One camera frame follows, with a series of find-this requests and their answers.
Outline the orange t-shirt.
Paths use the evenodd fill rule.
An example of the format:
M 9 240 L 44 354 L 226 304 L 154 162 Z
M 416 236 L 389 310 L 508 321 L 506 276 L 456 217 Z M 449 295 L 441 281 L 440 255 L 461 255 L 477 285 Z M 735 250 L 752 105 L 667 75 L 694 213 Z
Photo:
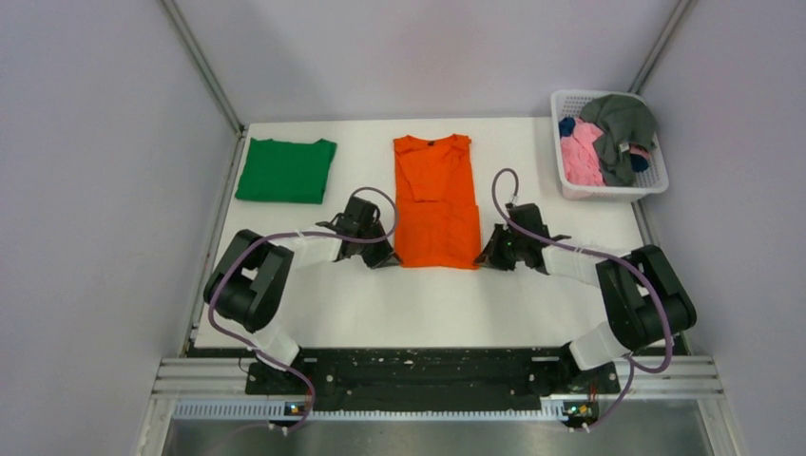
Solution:
M 405 268 L 475 270 L 482 250 L 471 166 L 471 139 L 413 136 L 393 141 L 394 249 Z

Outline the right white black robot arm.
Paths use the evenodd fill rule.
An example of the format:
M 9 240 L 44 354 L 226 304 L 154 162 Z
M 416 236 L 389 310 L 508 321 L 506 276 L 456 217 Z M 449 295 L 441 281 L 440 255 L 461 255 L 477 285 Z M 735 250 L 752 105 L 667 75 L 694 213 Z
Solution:
M 626 251 L 586 246 L 551 236 L 539 208 L 507 204 L 475 265 L 513 271 L 518 264 L 546 276 L 598 289 L 606 320 L 564 344 L 549 366 L 554 388 L 582 391 L 601 367 L 625 358 L 630 367 L 661 373 L 671 364 L 675 334 L 690 329 L 696 310 L 662 249 L 653 244 Z

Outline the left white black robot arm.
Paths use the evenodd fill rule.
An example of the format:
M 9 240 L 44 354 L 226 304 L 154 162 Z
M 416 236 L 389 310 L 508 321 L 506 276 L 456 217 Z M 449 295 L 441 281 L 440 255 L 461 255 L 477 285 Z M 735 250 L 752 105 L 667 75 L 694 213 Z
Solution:
M 309 228 L 262 236 L 238 231 L 205 284 L 210 325 L 243 343 L 269 381 L 282 392 L 315 387 L 295 359 L 300 345 L 277 320 L 289 275 L 320 264 L 360 257 L 371 270 L 403 261 L 389 241 L 379 208 L 356 195 L 331 220 Z

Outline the folded green t-shirt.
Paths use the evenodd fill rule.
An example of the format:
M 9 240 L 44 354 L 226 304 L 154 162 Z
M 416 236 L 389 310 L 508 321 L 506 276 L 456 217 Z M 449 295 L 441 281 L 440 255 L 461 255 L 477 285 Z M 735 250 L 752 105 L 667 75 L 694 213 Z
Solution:
M 325 139 L 310 143 L 252 139 L 235 198 L 321 204 L 336 150 L 337 144 Z

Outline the pink t-shirt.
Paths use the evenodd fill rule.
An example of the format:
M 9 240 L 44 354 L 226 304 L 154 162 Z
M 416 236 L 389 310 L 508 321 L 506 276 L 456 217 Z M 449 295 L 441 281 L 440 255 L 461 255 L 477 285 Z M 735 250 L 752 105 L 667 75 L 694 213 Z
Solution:
M 558 132 L 563 174 L 582 186 L 635 186 L 657 147 L 651 122 L 564 117 Z

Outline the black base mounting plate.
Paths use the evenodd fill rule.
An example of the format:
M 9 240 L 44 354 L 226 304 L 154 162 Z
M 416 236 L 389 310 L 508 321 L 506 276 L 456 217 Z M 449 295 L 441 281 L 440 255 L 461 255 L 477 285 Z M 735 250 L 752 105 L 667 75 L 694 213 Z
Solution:
M 621 390 L 613 363 L 579 370 L 564 348 L 303 349 L 292 372 L 256 362 L 249 395 L 316 394 L 329 411 L 536 410 L 552 394 Z

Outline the white plastic laundry basket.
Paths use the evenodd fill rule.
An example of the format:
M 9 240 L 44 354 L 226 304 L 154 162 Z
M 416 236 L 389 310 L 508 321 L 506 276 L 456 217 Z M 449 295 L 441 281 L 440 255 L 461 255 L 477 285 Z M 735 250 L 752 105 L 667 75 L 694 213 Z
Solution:
M 584 105 L 606 95 L 630 97 L 646 105 L 645 100 L 637 94 L 612 90 L 559 89 L 555 90 L 550 95 L 551 119 L 555 123 L 555 131 L 553 133 L 555 161 L 558 169 L 558 187 L 561 195 L 567 200 L 597 200 L 631 203 L 649 195 L 663 193 L 669 186 L 669 178 L 657 136 L 653 139 L 657 147 L 650 152 L 648 169 L 636 174 L 636 181 L 632 186 L 578 185 L 570 182 L 566 178 L 562 157 L 559 121 L 565 117 L 577 117 L 581 113 Z

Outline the grey t-shirt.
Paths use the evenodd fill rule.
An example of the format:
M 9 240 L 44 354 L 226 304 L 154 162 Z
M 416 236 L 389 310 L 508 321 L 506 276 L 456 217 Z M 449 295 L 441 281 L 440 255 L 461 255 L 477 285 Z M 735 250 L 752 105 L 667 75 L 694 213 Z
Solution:
M 631 164 L 630 147 L 637 145 L 647 151 L 656 148 L 654 137 L 658 123 L 649 107 L 635 97 L 608 94 L 588 102 L 580 118 L 602 131 L 593 147 L 605 184 L 632 186 L 636 171 Z

